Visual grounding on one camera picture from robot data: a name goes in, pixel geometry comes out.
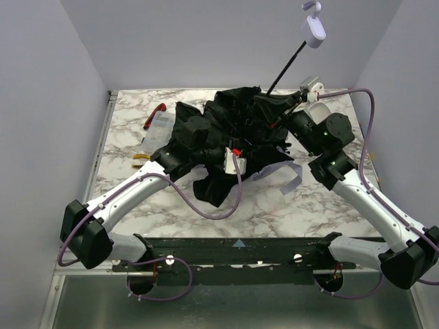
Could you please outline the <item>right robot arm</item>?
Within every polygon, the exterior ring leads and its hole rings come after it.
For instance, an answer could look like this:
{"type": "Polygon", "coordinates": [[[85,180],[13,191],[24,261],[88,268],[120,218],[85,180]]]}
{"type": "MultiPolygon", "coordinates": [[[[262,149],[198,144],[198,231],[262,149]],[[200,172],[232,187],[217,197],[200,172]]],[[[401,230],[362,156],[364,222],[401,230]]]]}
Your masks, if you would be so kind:
{"type": "Polygon", "coordinates": [[[314,119],[297,107],[305,100],[326,98],[318,92],[271,97],[255,96],[257,110],[273,129],[285,128],[314,159],[313,177],[353,206],[382,236],[376,243],[333,233],[322,242],[340,263],[355,263],[380,271],[400,289],[411,288],[438,261],[438,227],[426,228],[395,206],[364,175],[364,163],[344,152],[355,136],[349,118],[339,112],[314,119]]]}

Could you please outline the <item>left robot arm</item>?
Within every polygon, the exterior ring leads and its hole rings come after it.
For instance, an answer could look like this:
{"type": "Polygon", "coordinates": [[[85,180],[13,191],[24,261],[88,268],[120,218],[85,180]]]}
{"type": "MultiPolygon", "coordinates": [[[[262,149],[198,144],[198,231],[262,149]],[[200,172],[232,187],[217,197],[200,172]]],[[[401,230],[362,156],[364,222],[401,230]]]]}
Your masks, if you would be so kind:
{"type": "Polygon", "coordinates": [[[141,202],[174,185],[197,165],[222,167],[229,145],[223,131],[202,117],[174,123],[168,143],[159,147],[131,177],[85,204],[78,200],[68,204],[62,221],[58,264],[73,264],[63,261],[66,251],[86,269],[105,260],[135,263],[144,259],[149,249],[146,240],[135,234],[115,234],[115,226],[141,202]]]}

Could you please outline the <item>lavender folding umbrella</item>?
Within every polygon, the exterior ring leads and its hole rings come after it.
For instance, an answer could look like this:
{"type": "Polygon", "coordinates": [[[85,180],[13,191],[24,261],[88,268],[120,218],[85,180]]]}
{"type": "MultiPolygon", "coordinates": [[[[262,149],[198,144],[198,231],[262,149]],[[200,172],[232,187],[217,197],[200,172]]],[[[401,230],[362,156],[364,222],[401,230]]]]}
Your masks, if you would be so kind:
{"type": "Polygon", "coordinates": [[[239,87],[216,92],[214,98],[207,101],[202,110],[179,101],[176,104],[176,122],[183,123],[192,116],[202,117],[219,130],[229,140],[230,149],[238,149],[247,160],[244,175],[225,174],[224,165],[204,166],[207,176],[193,183],[193,192],[197,199],[213,206],[220,206],[232,187],[239,180],[249,178],[271,165],[288,160],[286,142],[287,128],[283,125],[293,109],[284,112],[276,119],[265,119],[255,105],[255,96],[261,93],[270,95],[277,85],[273,82],[267,92],[258,86],[239,87]]]}

